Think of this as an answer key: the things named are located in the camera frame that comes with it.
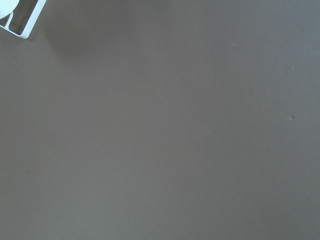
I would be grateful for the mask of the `white cup in rack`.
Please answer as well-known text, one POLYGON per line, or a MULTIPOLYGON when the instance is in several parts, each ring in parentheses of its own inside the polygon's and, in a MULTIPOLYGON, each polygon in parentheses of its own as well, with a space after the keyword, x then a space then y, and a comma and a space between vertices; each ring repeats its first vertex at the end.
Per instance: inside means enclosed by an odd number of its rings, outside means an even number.
POLYGON ((18 4, 19 0, 0 0, 0 19, 12 13, 18 4))

